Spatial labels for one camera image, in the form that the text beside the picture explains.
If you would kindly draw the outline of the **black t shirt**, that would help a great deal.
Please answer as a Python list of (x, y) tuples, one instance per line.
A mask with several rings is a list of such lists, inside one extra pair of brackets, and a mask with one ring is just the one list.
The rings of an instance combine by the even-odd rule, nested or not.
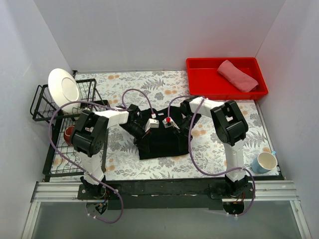
[(175, 157), (189, 154), (188, 137), (185, 137), (179, 129), (165, 128), (162, 121), (170, 113), (170, 117), (179, 126), (183, 115), (179, 107), (172, 106), (162, 110), (153, 109), (156, 119), (159, 120), (159, 128), (151, 128), (144, 138), (134, 138), (134, 145), (138, 148), (139, 159), (153, 159), (161, 157)]

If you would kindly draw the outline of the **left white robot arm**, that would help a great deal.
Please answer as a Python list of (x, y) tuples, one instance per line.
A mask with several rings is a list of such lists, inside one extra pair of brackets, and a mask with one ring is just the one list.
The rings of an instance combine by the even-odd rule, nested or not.
[(85, 190), (95, 199), (105, 196), (105, 175), (102, 170), (100, 158), (97, 155), (105, 139), (108, 138), (108, 129), (119, 125), (134, 137), (134, 144), (139, 143), (146, 135), (145, 129), (137, 123), (142, 118), (138, 106), (130, 105), (127, 110), (116, 108), (102, 112), (84, 110), (77, 121), (70, 142), (78, 152), (84, 168), (84, 176), (81, 177)]

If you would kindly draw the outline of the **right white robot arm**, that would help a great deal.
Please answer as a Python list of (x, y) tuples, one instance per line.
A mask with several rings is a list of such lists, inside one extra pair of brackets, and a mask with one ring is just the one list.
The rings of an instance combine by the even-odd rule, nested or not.
[[(217, 102), (204, 97), (192, 97), (180, 103), (181, 112), (186, 118), (190, 118), (187, 132), (188, 150), (194, 167), (203, 175), (216, 177), (225, 176), (224, 190), (231, 198), (239, 197), (244, 187), (248, 184), (244, 169), (243, 145), (248, 124), (234, 100)], [(197, 115), (206, 116), (212, 119), (218, 139), (223, 143), (227, 169), (221, 173), (206, 173), (201, 170), (193, 157), (191, 151), (191, 130), (195, 124)]]

